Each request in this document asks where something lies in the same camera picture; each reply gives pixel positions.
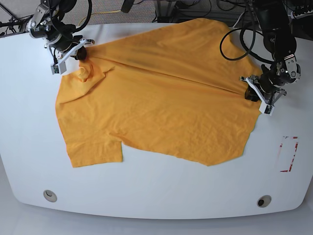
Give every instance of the yellow t-shirt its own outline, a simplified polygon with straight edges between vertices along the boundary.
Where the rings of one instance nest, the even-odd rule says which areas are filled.
[[[87,48],[56,101],[72,166],[121,162],[121,142],[205,165],[241,156],[260,103],[239,77],[261,72],[223,59],[228,31],[196,19]],[[229,37],[223,51],[244,53]]]

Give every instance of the white table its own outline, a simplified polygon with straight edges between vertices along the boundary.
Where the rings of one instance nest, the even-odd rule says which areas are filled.
[[[92,25],[83,34],[102,44],[162,26]],[[273,116],[260,115],[243,156],[207,167],[123,145],[123,163],[72,168],[55,116],[61,76],[51,74],[43,40],[27,34],[0,39],[0,154],[15,197],[56,210],[129,218],[218,218],[297,208],[313,174],[313,42],[297,41],[302,78],[285,86],[288,95]],[[254,52],[270,59],[261,37],[255,45]],[[68,61],[68,72],[77,68]],[[299,137],[290,172],[280,172],[292,153],[292,143],[285,143],[290,149],[278,157],[283,136]],[[57,202],[45,200],[46,189]],[[257,206],[263,195],[272,197],[266,208]]]

